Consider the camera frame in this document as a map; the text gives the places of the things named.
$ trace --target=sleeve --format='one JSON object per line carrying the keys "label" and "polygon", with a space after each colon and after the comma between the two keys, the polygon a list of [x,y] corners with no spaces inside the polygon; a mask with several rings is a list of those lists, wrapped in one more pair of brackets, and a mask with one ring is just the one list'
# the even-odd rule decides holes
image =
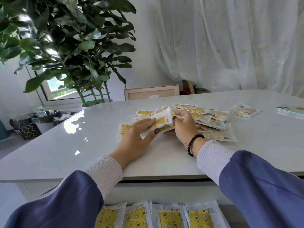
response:
{"label": "sleeve", "polygon": [[104,198],[123,178],[118,162],[109,156],[85,171],[75,171],[38,199],[17,208],[9,227],[94,227]]}
{"label": "sleeve", "polygon": [[197,165],[243,213],[250,227],[302,227],[304,182],[245,150],[208,141]]}

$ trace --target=black bead bracelet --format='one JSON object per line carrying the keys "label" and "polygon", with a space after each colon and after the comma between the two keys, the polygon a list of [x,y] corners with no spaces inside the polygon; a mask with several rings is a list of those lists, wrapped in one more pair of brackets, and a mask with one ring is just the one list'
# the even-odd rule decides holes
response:
{"label": "black bead bracelet", "polygon": [[197,134],[197,135],[195,135],[195,136],[190,140],[190,142],[189,142],[189,144],[188,144],[188,154],[189,154],[191,157],[193,157],[193,154],[192,154],[191,151],[190,151],[190,150],[191,150],[191,147],[192,147],[192,144],[193,144],[194,140],[197,139],[198,137],[205,138],[203,134]]}

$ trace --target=fingernail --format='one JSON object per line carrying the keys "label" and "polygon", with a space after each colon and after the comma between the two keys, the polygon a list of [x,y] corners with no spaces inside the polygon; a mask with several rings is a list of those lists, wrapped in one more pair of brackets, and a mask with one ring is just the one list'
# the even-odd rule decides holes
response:
{"label": "fingernail", "polygon": [[154,133],[155,133],[155,134],[158,134],[158,133],[159,133],[159,128],[156,128],[156,129],[154,130]]}

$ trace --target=barcode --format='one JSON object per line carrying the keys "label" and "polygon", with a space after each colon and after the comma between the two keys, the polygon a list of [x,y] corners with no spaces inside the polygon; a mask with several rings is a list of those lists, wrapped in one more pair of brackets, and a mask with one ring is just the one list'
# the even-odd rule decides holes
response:
{"label": "barcode", "polygon": [[213,211],[213,208],[212,208],[212,207],[209,207],[209,208],[208,208],[208,211],[209,211],[209,213],[214,213],[214,211]]}

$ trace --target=phone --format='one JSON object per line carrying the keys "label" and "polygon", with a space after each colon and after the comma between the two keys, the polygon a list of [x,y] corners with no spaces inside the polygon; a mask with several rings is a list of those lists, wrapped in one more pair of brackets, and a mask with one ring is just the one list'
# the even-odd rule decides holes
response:
{"label": "phone", "polygon": [[295,118],[304,119],[304,107],[294,105],[281,105],[277,107],[277,113]]}

